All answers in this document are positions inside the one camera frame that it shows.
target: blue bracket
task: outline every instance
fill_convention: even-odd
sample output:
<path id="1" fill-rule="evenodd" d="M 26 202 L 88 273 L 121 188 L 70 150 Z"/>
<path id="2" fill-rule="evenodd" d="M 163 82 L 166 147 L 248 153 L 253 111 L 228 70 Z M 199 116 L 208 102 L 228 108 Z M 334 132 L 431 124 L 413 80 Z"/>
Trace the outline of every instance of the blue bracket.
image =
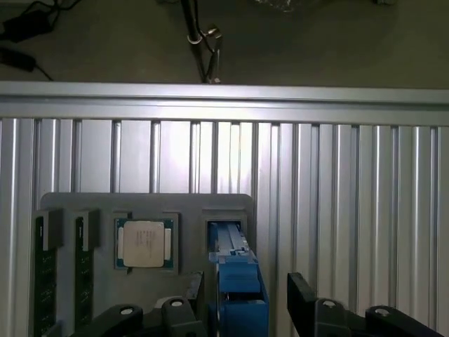
<path id="1" fill-rule="evenodd" d="M 240 223 L 210 222 L 208 244 L 209 261 L 219 270 L 220 336 L 268 337 L 268 296 Z"/>

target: silver metal wall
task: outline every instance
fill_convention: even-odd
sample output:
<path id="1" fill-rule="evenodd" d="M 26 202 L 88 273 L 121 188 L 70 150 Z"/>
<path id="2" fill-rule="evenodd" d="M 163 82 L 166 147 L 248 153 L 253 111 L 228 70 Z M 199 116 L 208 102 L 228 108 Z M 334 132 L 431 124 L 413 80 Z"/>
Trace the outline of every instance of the silver metal wall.
<path id="1" fill-rule="evenodd" d="M 28 336 L 30 218 L 60 191 L 249 194 L 277 336 L 290 271 L 449 336 L 448 94 L 216 88 L 0 84 L 0 335 Z"/>

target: gray floor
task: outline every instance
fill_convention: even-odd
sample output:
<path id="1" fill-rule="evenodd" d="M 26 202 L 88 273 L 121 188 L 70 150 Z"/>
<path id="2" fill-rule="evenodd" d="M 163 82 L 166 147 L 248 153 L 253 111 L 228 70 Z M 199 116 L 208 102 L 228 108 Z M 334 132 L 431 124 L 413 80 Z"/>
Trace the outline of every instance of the gray floor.
<path id="1" fill-rule="evenodd" d="M 449 88 L 449 1 L 303 2 L 283 13 L 254 0 L 200 1 L 201 24 L 224 34 L 225 83 Z M 1 7 L 0 20 L 19 12 Z M 84 0 L 52 34 L 15 47 L 58 81 L 197 83 L 185 35 L 179 4 Z M 44 80 L 4 66 L 0 79 Z"/>

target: ribbed metal panel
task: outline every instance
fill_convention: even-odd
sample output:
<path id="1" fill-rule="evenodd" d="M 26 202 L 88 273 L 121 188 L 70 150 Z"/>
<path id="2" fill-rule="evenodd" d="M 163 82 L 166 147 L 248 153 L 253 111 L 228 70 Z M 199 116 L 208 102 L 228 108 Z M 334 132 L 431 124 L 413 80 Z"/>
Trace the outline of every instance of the ribbed metal panel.
<path id="1" fill-rule="evenodd" d="M 30 220 L 60 191 L 249 194 L 272 333 L 299 271 L 449 336 L 449 128 L 267 119 L 2 119 L 0 335 L 28 336 Z"/>

